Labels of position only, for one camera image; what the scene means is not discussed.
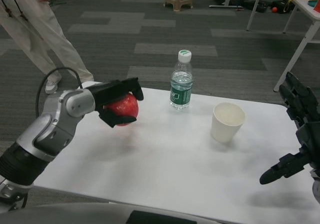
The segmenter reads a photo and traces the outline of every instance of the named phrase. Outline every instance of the table surface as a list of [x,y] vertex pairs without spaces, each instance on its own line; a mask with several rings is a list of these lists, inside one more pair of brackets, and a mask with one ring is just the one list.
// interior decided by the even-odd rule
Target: table surface
[[314,10],[314,7],[308,5],[309,0],[293,0],[294,4],[298,5],[312,19],[320,20],[320,13]]
[[[319,224],[309,166],[259,184],[262,173],[300,147],[283,106],[193,94],[179,112],[168,91],[143,92],[138,121],[126,127],[86,115],[35,185],[230,223]],[[224,101],[246,112],[229,145],[210,136],[213,108]]]

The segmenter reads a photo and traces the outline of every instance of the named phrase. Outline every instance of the red object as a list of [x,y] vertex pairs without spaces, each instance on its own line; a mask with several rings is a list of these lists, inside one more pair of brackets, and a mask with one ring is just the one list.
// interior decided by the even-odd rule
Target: red object
[[[131,93],[127,94],[124,99],[108,104],[103,108],[109,108],[119,116],[133,116],[136,118],[139,113],[137,99]],[[118,124],[118,126],[126,126],[128,124]]]
[[316,3],[315,7],[314,7],[315,11],[318,11],[320,13],[320,1],[318,0],[318,2]]

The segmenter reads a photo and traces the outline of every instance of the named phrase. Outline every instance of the water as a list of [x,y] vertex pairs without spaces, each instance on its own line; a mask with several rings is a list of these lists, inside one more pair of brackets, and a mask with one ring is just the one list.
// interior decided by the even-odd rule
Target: water
[[192,75],[185,71],[175,71],[171,76],[170,104],[176,109],[189,106],[191,88],[193,84]]

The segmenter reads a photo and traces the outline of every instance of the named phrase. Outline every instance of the white pants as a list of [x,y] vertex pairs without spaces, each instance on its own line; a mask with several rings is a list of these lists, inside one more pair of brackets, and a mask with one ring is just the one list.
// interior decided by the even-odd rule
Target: white pants
[[[93,75],[86,69],[80,55],[66,39],[64,33],[51,10],[48,2],[39,0],[16,0],[27,17],[20,17],[20,11],[14,0],[4,0],[12,11],[8,17],[4,4],[0,1],[0,24],[25,52],[31,61],[45,74],[56,68],[48,56],[48,47],[52,49],[64,66],[78,72],[81,82],[93,81]],[[48,80],[59,82],[58,72],[49,76]]]

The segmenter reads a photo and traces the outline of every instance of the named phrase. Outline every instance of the silver robot arm segment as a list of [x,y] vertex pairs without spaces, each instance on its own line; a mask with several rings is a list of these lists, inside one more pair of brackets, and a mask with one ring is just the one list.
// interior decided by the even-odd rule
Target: silver robot arm segment
[[77,124],[95,110],[87,89],[56,92],[43,113],[0,157],[0,213],[12,209],[33,186],[33,181],[73,139]]

